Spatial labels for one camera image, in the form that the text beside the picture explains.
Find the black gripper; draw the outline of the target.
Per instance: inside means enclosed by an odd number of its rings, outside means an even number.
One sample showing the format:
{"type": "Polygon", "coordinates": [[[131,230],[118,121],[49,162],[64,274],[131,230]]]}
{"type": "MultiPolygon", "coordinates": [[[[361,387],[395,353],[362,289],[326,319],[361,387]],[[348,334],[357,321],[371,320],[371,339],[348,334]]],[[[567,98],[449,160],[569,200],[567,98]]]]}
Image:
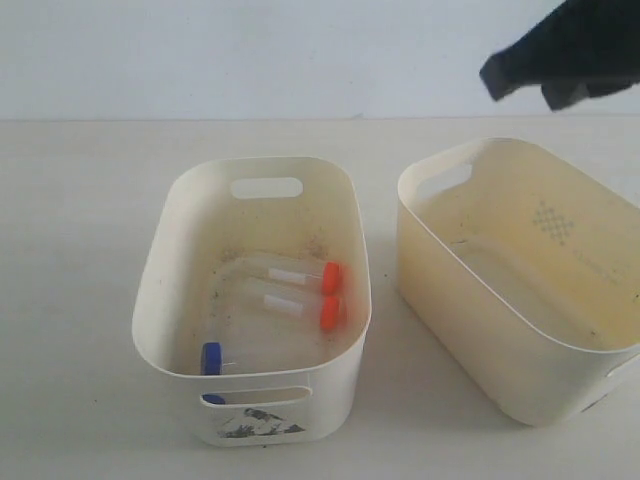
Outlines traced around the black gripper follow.
{"type": "Polygon", "coordinates": [[[639,84],[639,3],[565,1],[479,76],[494,101],[540,86],[552,112],[639,84]]]}

